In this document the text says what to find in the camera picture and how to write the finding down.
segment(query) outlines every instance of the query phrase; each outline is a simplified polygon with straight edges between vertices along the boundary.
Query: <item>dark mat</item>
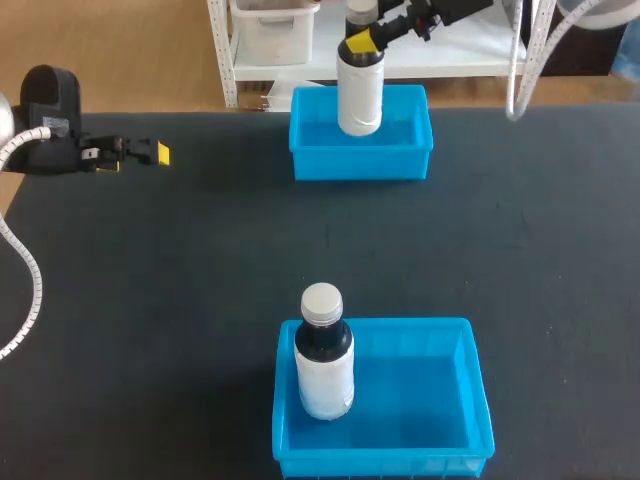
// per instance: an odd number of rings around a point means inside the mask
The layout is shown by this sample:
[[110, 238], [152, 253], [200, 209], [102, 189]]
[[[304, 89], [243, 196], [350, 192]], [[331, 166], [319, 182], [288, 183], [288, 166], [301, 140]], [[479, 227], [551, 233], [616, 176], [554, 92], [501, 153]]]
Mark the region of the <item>dark mat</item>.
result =
[[[347, 316], [470, 319], [483, 477], [640, 477], [640, 107], [432, 116], [427, 181], [374, 184], [295, 184], [288, 116], [88, 116], [173, 165], [20, 189], [44, 307], [0, 363], [0, 478], [279, 478], [278, 328], [316, 281]], [[31, 286], [0, 265], [4, 342]]]

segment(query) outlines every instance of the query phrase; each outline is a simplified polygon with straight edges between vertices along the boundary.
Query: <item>blue plastic bin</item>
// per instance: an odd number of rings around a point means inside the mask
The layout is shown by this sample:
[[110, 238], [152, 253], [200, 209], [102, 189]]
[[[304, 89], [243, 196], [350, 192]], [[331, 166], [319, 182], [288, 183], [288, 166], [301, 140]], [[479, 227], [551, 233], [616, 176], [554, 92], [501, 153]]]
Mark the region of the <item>blue plastic bin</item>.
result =
[[296, 180], [424, 179], [433, 150], [424, 87], [385, 85], [380, 128], [363, 137], [340, 129], [337, 87], [296, 88], [289, 149]]
[[284, 477], [479, 476], [494, 452], [471, 325], [463, 318], [347, 320], [355, 398], [331, 422], [305, 412], [294, 336], [280, 329], [273, 456]]

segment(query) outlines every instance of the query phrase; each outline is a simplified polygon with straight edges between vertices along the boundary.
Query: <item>white cable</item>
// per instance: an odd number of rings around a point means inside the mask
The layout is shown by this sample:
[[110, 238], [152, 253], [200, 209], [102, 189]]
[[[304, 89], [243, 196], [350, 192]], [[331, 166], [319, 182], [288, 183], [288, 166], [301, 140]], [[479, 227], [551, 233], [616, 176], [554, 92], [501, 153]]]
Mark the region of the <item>white cable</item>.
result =
[[[13, 137], [13, 139], [9, 140], [7, 144], [0, 150], [0, 172], [2, 172], [2, 169], [4, 168], [6, 162], [9, 160], [11, 154], [22, 145], [34, 140], [46, 140], [49, 138], [51, 138], [51, 130], [47, 127], [37, 127], [31, 130], [26, 130]], [[11, 245], [22, 257], [24, 262], [27, 264], [27, 267], [29, 267], [29, 271], [31, 272], [31, 279], [33, 281], [33, 300], [31, 302], [29, 315], [27, 315], [27, 320], [24, 322], [22, 328], [20, 328], [16, 336], [13, 337], [13, 339], [11, 339], [11, 341], [0, 350], [0, 360], [2, 360], [18, 347], [20, 342], [24, 340], [24, 338], [31, 330], [31, 327], [33, 327], [36, 318], [38, 318], [40, 305], [42, 304], [42, 275], [40, 274], [40, 268], [33, 258], [33, 255], [29, 253], [29, 250], [27, 250], [22, 242], [18, 240], [18, 238], [13, 234], [7, 223], [4, 221], [4, 218], [2, 218], [1, 213], [0, 235], [2, 235], [4, 239], [9, 242], [9, 245]]]
[[547, 41], [551, 18], [555, 9], [556, 0], [542, 0], [538, 7], [534, 28], [529, 41], [529, 51], [525, 61], [524, 72], [518, 90], [518, 98], [515, 96], [516, 63], [518, 57], [518, 45], [520, 43], [520, 30], [522, 29], [523, 0], [517, 0], [515, 8], [515, 28], [511, 43], [511, 58], [509, 65], [509, 78], [507, 82], [506, 114], [510, 120], [518, 120], [527, 109], [533, 91], [542, 74], [542, 69], [549, 60], [551, 53], [556, 48], [562, 37], [572, 25], [575, 25], [582, 16], [603, 0], [584, 0], [556, 27]]

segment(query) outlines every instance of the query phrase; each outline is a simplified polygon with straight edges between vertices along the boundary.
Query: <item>white cap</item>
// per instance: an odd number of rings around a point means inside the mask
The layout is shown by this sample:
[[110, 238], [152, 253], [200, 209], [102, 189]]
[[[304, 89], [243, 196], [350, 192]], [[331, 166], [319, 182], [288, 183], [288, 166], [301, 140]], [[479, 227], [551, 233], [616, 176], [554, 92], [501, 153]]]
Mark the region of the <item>white cap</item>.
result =
[[369, 25], [378, 20], [378, 0], [347, 0], [346, 16], [354, 25]]
[[330, 283], [314, 283], [302, 294], [302, 316], [311, 325], [326, 327], [342, 316], [342, 295]]

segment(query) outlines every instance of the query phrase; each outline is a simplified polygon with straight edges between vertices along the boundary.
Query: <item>dark bottle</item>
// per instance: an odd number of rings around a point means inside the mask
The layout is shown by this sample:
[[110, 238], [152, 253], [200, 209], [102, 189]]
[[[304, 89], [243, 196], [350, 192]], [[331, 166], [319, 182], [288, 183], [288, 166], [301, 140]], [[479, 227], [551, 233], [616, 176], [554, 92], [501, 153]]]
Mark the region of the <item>dark bottle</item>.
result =
[[312, 417], [333, 420], [353, 403], [353, 334], [341, 318], [342, 296], [333, 285], [311, 285], [301, 309], [304, 321], [295, 337], [300, 399]]

